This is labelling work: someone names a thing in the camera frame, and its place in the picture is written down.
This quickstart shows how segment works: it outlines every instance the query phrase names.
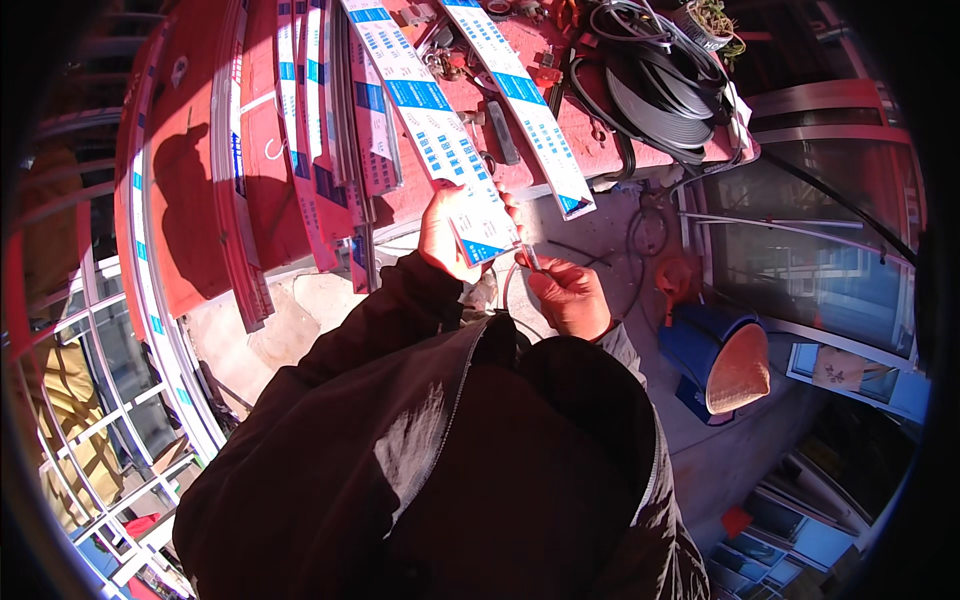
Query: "jacket zipper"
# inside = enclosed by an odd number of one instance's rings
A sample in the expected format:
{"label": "jacket zipper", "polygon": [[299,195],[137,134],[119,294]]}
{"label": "jacket zipper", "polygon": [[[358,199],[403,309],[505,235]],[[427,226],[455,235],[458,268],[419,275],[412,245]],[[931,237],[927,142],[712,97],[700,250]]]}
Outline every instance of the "jacket zipper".
{"label": "jacket zipper", "polygon": [[411,490],[408,491],[407,499],[403,501],[403,504],[400,505],[399,510],[396,513],[394,518],[394,523],[390,527],[390,532],[384,536],[384,539],[388,538],[391,533],[394,531],[396,523],[400,520],[400,516],[407,510],[407,507],[410,506],[411,502],[414,501],[414,498],[420,493],[420,490],[423,489],[423,486],[426,484],[426,480],[430,478],[430,474],[433,472],[434,467],[437,465],[437,462],[440,460],[440,453],[443,452],[444,446],[446,445],[446,438],[450,434],[450,425],[453,424],[453,418],[457,415],[457,409],[460,407],[460,395],[463,393],[464,384],[467,382],[467,372],[470,369],[470,363],[473,360],[473,352],[476,350],[477,344],[480,342],[480,338],[483,337],[484,332],[487,330],[487,325],[484,324],[483,328],[477,333],[476,337],[473,338],[473,342],[470,343],[469,351],[467,352],[467,361],[464,364],[464,374],[460,377],[460,385],[457,387],[457,395],[453,398],[453,408],[450,409],[450,417],[446,420],[446,425],[444,426],[444,436],[440,440],[440,444],[437,446],[437,451],[434,453],[433,459],[430,461],[430,465],[427,467],[420,477],[418,477],[417,482],[411,487]]}

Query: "right hand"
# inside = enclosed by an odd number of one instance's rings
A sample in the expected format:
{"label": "right hand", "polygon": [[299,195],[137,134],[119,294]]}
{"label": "right hand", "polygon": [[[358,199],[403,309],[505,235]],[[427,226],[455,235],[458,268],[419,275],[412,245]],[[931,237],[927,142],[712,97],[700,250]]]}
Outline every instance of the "right hand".
{"label": "right hand", "polygon": [[[531,273],[527,285],[540,299],[540,312],[547,324],[563,335],[588,342],[596,342],[613,329],[610,308],[595,271],[551,256],[539,259],[544,273]],[[529,266],[519,252],[516,262]]]}

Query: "tape roll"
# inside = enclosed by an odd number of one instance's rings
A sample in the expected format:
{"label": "tape roll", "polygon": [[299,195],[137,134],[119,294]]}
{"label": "tape roll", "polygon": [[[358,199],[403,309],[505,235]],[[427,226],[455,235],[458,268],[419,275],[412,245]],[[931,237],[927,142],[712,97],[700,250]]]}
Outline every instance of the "tape roll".
{"label": "tape roll", "polygon": [[501,22],[507,20],[514,12],[514,6],[507,0],[489,0],[484,11],[490,15],[490,20]]}

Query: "hand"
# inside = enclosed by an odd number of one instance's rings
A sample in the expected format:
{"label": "hand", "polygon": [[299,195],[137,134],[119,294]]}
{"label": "hand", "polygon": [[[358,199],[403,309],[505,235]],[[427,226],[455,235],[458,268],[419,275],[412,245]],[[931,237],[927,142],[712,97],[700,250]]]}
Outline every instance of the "hand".
{"label": "hand", "polygon": [[[517,224],[520,209],[516,206],[514,195],[504,191],[506,188],[502,183],[498,183],[496,189],[500,191],[500,199],[503,200],[507,214]],[[433,195],[433,200],[423,211],[423,219],[420,221],[418,250],[423,259],[434,267],[461,281],[476,283],[484,270],[489,268],[490,263],[483,266],[477,265],[471,269],[460,252],[456,233],[450,224],[450,217],[461,210],[459,207],[462,202],[469,202],[466,187],[463,185],[448,187]],[[516,225],[517,231],[522,229],[521,225]]]}
{"label": "hand", "polygon": [[[527,285],[540,299],[540,312],[551,327],[588,342],[596,342],[613,329],[610,308],[595,271],[551,256],[539,259],[545,273],[531,273]],[[521,253],[516,254],[516,262],[529,266]]]}

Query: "left hand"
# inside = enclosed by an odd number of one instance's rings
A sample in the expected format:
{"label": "left hand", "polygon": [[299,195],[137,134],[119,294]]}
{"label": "left hand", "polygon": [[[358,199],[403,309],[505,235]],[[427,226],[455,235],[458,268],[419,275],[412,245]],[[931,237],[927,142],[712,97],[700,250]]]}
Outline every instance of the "left hand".
{"label": "left hand", "polygon": [[[496,189],[500,192],[500,199],[503,200],[507,214],[516,224],[517,232],[521,232],[523,227],[519,224],[520,209],[514,195],[508,193],[502,183],[498,183]],[[490,267],[490,263],[468,267],[450,224],[450,217],[458,212],[460,203],[468,202],[467,198],[466,187],[463,185],[442,189],[433,195],[433,200],[423,211],[423,219],[420,221],[418,250],[423,259],[434,267],[466,283],[476,283],[480,280],[480,275]]]}

